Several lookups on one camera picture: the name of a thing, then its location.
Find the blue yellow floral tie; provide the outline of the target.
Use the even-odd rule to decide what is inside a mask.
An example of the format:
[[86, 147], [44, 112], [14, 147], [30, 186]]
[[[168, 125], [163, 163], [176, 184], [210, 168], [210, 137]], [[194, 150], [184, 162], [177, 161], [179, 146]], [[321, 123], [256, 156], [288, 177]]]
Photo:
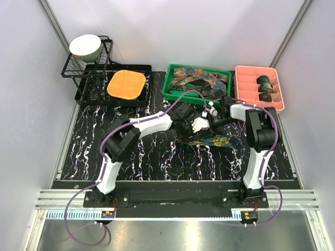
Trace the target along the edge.
[[212, 135], [209, 138], [189, 138], [181, 141], [183, 144], [198, 145], [198, 146], [216, 146], [236, 148], [241, 144], [239, 138], [230, 135]]

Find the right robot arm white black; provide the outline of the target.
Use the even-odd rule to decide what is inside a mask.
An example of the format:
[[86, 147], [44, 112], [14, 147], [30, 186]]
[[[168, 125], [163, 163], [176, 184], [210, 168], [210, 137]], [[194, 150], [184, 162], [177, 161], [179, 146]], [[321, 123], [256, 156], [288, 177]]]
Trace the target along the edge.
[[221, 99], [220, 105], [219, 111], [212, 111], [207, 116], [213, 131], [237, 120], [245, 124], [250, 157], [237, 201], [247, 208], [262, 199], [266, 166], [282, 138], [277, 112], [273, 107], [262, 108], [242, 100], [235, 103], [231, 97]]

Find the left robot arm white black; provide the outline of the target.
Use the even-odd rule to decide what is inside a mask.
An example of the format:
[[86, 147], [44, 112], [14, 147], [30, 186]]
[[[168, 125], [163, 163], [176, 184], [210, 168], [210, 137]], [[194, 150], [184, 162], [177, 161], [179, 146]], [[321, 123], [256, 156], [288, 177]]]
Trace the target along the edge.
[[129, 119], [120, 116], [115, 119], [99, 149], [103, 163], [93, 188], [95, 201], [101, 207], [107, 207], [112, 203], [112, 192], [116, 187], [120, 167], [142, 137], [168, 130], [189, 136], [193, 133], [191, 120], [194, 113], [195, 109], [191, 105], [182, 103], [176, 108], [142, 118]]

